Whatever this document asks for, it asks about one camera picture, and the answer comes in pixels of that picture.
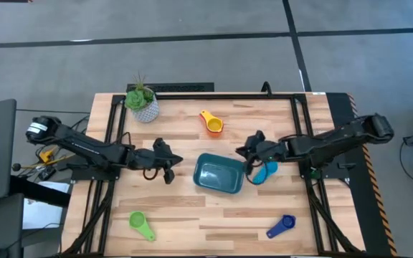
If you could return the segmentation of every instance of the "white plant pot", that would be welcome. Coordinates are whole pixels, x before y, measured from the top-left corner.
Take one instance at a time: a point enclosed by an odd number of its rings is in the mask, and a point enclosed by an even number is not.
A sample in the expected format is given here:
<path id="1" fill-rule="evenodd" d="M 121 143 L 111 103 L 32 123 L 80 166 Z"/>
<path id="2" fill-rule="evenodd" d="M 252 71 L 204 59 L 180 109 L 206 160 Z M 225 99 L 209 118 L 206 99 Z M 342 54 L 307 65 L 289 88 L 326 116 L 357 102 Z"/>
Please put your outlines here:
<path id="1" fill-rule="evenodd" d="M 156 95 L 154 95 L 154 100 L 153 102 L 151 102 L 151 104 L 149 104 L 142 110 L 132 110 L 132 113 L 133 117 L 142 123 L 149 123 L 152 120 L 156 119 L 158 116 L 158 104 Z"/>

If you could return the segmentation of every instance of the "yellow hazard stripe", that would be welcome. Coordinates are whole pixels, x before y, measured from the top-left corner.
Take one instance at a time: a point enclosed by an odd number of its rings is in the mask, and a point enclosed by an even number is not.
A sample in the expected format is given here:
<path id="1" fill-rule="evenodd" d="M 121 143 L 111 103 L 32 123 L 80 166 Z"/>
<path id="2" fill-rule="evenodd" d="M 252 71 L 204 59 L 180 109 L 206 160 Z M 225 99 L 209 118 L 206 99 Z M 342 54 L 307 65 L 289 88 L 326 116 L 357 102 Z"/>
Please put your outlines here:
<path id="1" fill-rule="evenodd" d="M 351 109 L 353 110 L 354 115 L 357 116 L 358 110 L 356 109 L 355 100 L 350 94 L 348 94 L 348 97 L 350 98 Z M 367 149 L 366 145 L 363 145 L 363 153 L 364 153 L 364 159 L 366 160 L 366 165 L 367 165 L 368 172 L 369 172 L 369 177 L 371 179 L 372 189 L 374 190 L 375 197 L 377 200 L 377 206 L 379 207 L 380 216 L 382 217 L 381 221 L 385 228 L 386 237 L 388 238 L 388 245 L 390 247 L 390 252 L 392 256 L 397 256 L 398 254 L 396 251 L 396 246 L 394 245 L 393 235 L 391 234 L 390 225 L 388 224 L 388 219 L 385 213 L 384 200 L 381 198 L 379 185 L 376 180 L 376 174 L 372 167 L 371 155 L 369 155 L 369 150 Z"/>

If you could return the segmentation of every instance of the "teal bowl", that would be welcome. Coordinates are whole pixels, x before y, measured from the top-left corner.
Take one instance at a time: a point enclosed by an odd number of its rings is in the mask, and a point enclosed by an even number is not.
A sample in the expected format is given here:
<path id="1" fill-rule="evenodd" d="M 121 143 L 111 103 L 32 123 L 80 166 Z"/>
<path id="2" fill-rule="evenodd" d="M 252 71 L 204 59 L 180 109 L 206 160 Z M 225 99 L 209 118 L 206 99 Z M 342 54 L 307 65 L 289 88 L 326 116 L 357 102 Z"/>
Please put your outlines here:
<path id="1" fill-rule="evenodd" d="M 236 194 L 242 189 L 243 163 L 231 158 L 203 153 L 199 156 L 194 172 L 197 186 Z"/>

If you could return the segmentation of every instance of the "gray floor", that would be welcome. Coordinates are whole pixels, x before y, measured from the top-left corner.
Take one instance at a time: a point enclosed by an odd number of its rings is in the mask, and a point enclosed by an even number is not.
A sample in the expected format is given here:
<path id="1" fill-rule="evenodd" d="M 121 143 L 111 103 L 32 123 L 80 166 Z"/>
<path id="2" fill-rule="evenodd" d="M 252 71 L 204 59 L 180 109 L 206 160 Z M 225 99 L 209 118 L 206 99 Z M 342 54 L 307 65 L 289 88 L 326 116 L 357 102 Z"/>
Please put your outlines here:
<path id="1" fill-rule="evenodd" d="M 413 1 L 290 0 L 298 31 L 413 28 Z M 35 0 L 0 4 L 0 42 L 287 32 L 281 1 Z M 413 181 L 399 165 L 401 138 L 413 134 L 413 34 L 300 38 L 313 91 L 351 92 L 362 114 L 381 113 L 396 137 L 370 146 L 398 253 L 413 256 Z M 0 49 L 0 100 L 19 108 L 88 111 L 95 92 L 122 92 L 137 72 L 147 82 L 214 82 L 216 91 L 301 91 L 290 38 Z M 17 112 L 14 162 L 31 163 Z M 83 115 L 55 114 L 66 124 Z M 413 148 L 404 149 L 413 173 Z M 67 178 L 59 174 L 58 178 Z M 56 241 L 26 250 L 55 253 Z"/>

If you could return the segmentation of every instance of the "wooden table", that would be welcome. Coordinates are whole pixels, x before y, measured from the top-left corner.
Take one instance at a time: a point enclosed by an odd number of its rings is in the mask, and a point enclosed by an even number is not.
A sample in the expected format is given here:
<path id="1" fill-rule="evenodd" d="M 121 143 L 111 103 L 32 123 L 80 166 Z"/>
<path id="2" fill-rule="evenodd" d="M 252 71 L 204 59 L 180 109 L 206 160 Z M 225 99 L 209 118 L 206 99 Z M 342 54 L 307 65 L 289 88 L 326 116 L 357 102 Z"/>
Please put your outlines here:
<path id="1" fill-rule="evenodd" d="M 104 139 L 112 96 L 95 95 L 87 135 Z M 315 134 L 333 129 L 326 95 L 307 94 L 307 100 Z M 262 130 L 268 140 L 295 133 L 288 100 L 159 100 L 158 103 L 160 115 L 152 123 L 139 123 L 128 111 L 124 132 L 130 132 L 136 148 L 151 148 L 154 140 L 162 137 L 184 161 L 174 167 L 176 177 L 170 185 L 164 183 L 161 175 L 147 181 L 141 171 L 121 171 L 115 185 L 105 255 L 317 254 L 308 198 L 296 163 L 280 165 L 277 173 L 261 186 L 245 181 L 235 195 L 200 188 L 192 179 L 196 160 L 202 153 L 243 160 L 234 150 L 256 130 Z M 207 135 L 199 118 L 202 109 L 224 120 L 221 138 Z M 116 119 L 113 139 L 117 126 Z M 354 245 L 364 249 L 350 189 L 337 179 L 325 182 L 333 220 Z M 89 182 L 81 181 L 72 190 L 62 236 L 64 249 L 81 232 L 88 186 Z M 129 227 L 131 211 L 146 214 L 156 241 L 146 241 Z M 297 217 L 295 228 L 268 239 L 265 232 L 283 214 Z M 328 249 L 326 227 L 320 221 Z M 99 221 L 92 250 L 97 249 L 100 227 Z"/>

